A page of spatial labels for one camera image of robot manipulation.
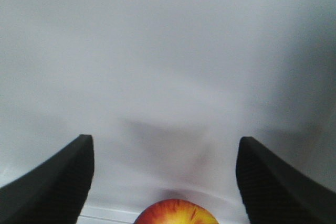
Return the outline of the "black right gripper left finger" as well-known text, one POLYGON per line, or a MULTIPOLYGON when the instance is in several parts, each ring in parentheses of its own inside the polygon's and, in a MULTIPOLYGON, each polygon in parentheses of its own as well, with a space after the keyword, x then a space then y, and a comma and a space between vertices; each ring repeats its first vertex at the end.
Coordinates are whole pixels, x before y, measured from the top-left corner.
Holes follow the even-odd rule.
POLYGON ((76 223, 95 170, 93 138, 75 140, 1 187, 1 223, 76 223))

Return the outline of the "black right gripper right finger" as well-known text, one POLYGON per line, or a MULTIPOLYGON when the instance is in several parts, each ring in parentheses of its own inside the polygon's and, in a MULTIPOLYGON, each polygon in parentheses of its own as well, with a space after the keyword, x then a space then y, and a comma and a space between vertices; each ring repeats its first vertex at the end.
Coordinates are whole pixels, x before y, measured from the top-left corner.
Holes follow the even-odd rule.
POLYGON ((335 223, 335 193, 253 137, 239 141, 236 179, 250 223, 335 223))

